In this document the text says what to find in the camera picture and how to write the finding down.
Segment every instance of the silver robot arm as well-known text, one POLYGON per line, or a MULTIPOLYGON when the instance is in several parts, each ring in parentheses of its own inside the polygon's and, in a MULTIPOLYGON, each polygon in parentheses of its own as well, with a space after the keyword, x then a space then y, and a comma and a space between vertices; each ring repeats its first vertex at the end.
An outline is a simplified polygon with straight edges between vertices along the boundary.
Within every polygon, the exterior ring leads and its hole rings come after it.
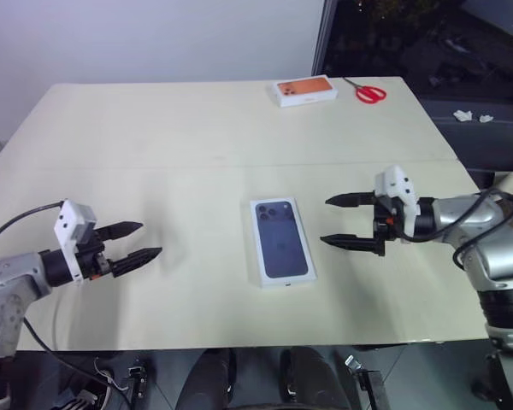
POLYGON ((140 249, 118 261, 103 256, 104 241, 138 230, 138 222, 120 222, 93 230, 91 209, 66 200, 56 220, 60 249, 0 259, 0 359, 13 356, 29 305, 68 282, 114 277, 152 261, 162 248, 140 249))
POLYGON ((373 192, 341 194, 326 203, 342 208, 374 206, 372 238, 350 234, 321 238, 333 246, 383 256, 385 241, 401 238, 405 242, 448 243, 457 249, 455 263, 468 274, 479 295, 492 343, 513 350, 513 227, 507 225, 502 208, 487 193, 417 199, 410 179, 393 166, 376 176, 373 192), (484 232, 487 235, 479 238, 484 232))
MULTIPOLYGON (((439 229, 448 226, 474 203, 474 196, 435 200, 435 225, 439 229)), ((487 199, 462 224, 436 240, 458 249, 503 219, 501 207, 487 199)), ((492 344, 498 349, 513 350, 513 227, 503 225, 482 238, 460 255, 460 261, 481 300, 492 344)))

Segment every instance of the phone image on box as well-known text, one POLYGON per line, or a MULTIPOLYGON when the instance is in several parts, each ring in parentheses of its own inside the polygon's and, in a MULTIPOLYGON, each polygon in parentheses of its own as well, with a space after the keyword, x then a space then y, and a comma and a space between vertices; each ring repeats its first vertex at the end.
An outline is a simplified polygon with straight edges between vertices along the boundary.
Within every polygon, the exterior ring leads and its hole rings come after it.
POLYGON ((308 94, 311 92, 328 91, 333 87, 329 84, 327 79, 316 77, 313 79, 300 79, 288 81, 286 83, 279 83, 278 87, 284 96, 292 96, 295 94, 308 94))
POLYGON ((294 278, 315 278, 294 201, 288 198, 253 201, 251 212, 262 283, 289 284, 294 278))

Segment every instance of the scissors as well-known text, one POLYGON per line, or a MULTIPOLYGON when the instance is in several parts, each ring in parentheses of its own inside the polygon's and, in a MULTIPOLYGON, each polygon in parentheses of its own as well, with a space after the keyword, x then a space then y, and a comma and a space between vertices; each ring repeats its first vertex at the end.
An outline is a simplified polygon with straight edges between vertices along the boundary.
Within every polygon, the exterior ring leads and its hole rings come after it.
POLYGON ((376 104, 378 101, 386 99, 387 93, 381 88, 371 87, 369 85, 359 85, 354 83, 353 81, 349 81, 346 77, 342 78, 344 79, 344 81, 356 87, 356 97, 364 103, 376 104))

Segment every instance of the white table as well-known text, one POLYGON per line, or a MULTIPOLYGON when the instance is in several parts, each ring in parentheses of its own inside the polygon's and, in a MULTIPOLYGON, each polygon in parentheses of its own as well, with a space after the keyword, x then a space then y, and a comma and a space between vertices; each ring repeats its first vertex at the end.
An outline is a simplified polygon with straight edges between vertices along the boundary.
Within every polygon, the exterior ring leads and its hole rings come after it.
MULTIPOLYGON (((57 85, 0 155, 0 225, 69 197, 99 225, 145 228, 109 243, 122 257, 163 246, 122 278, 56 289, 28 310, 54 349, 173 349, 356 344, 486 337, 478 298, 437 243, 388 243, 386 257, 347 252, 319 236, 372 234, 372 208, 339 209, 332 195, 372 190, 398 163, 421 196, 475 185, 398 78, 358 79, 388 92, 277 108, 267 82, 57 85), (248 202, 294 196, 318 280, 260 289, 248 202)), ((0 237, 0 256, 55 249, 56 212, 0 237)), ((37 349, 26 332, 20 349, 37 349)))

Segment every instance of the iphone box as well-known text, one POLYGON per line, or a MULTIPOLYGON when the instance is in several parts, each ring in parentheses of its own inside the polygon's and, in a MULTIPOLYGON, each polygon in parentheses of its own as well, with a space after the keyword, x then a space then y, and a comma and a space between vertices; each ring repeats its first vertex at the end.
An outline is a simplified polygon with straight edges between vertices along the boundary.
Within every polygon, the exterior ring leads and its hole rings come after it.
POLYGON ((261 286, 316 280, 294 199, 262 199, 250 206, 261 286))
POLYGON ((339 94, 326 75, 279 81, 272 84, 272 91, 280 107, 333 100, 339 94))

